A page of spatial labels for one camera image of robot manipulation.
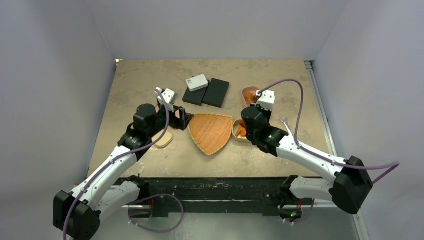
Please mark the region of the beige lunch box lid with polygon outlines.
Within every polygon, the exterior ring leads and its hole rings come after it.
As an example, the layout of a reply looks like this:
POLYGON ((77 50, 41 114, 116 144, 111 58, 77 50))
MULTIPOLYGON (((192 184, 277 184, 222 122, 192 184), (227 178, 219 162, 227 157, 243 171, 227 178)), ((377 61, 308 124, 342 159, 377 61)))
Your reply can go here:
POLYGON ((155 147, 158 149, 163 149, 167 147, 174 139, 174 135, 171 131, 167 130, 165 133, 163 130, 158 132, 154 137, 152 137, 152 142, 155 142, 155 147))

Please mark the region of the beige lunch box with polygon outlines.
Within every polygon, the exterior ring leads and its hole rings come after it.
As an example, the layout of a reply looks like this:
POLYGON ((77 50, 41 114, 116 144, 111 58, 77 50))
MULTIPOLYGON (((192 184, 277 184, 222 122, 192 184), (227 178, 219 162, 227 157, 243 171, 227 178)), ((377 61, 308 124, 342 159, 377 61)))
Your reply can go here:
POLYGON ((233 123, 232 137, 237 142, 250 143, 247 139, 247 129, 242 119, 238 119, 233 123))

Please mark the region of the fried chicken piece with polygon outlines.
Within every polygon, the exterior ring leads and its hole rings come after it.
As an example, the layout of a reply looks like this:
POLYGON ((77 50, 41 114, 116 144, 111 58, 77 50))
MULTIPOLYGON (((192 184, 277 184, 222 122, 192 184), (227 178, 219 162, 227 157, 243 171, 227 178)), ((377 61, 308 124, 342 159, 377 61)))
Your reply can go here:
POLYGON ((256 94, 250 91, 244 95, 244 98, 249 105, 256 102, 256 94))

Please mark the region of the woven bamboo basket tray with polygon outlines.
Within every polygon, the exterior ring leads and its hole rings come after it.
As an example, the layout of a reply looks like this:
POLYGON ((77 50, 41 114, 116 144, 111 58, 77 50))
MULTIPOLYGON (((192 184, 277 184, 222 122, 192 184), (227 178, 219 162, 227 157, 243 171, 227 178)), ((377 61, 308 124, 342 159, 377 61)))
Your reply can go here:
POLYGON ((198 113, 188 125, 195 145, 207 156, 219 152, 233 131, 233 117, 216 113, 198 113))

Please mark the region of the pink lunch box lid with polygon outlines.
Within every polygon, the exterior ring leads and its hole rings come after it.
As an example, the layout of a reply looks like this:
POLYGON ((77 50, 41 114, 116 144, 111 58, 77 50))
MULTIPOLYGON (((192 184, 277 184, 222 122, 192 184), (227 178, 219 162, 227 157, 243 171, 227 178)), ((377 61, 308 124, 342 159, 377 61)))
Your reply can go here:
POLYGON ((181 118, 180 110, 179 110, 179 109, 175 109, 175 110, 174 110, 174 115, 175 115, 175 117, 176 117, 177 119, 180 119, 180 118, 181 118))

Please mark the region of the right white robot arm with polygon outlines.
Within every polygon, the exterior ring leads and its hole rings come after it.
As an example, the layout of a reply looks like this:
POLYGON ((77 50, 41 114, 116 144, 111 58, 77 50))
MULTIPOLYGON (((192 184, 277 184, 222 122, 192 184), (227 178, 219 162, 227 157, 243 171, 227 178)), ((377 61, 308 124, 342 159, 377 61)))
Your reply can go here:
POLYGON ((359 212, 374 186, 361 159, 328 155, 296 142, 290 130, 271 126, 263 112, 254 106, 243 109, 241 118, 246 126, 247 139, 262 152, 290 160, 319 175, 319 178, 289 176, 280 191, 284 202, 324 200, 333 202, 348 214, 359 212))

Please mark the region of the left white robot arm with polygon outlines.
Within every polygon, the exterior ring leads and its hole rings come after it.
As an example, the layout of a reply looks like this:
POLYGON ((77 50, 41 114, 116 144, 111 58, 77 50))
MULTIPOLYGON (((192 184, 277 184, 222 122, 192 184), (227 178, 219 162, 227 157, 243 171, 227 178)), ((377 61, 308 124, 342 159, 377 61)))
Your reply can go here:
POLYGON ((128 178, 115 190, 110 188, 155 145, 152 138, 156 134, 165 134, 168 127, 184 131, 193 118, 181 106, 140 105, 133 122, 103 164, 70 192, 61 190, 54 197, 53 225, 62 231, 62 238, 89 240, 101 222, 124 205, 142 205, 148 200, 168 197, 167 193, 152 195, 149 184, 137 176, 128 178))

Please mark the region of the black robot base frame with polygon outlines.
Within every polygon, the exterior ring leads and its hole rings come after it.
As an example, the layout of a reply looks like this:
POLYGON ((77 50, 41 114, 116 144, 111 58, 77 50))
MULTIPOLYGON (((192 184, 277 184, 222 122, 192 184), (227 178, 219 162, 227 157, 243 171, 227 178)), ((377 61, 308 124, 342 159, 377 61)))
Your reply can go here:
POLYGON ((152 208, 154 218, 170 213, 261 214, 264 217, 298 219, 299 206, 312 199, 282 196, 289 177, 121 177, 117 187, 132 182, 140 188, 141 205, 152 208))

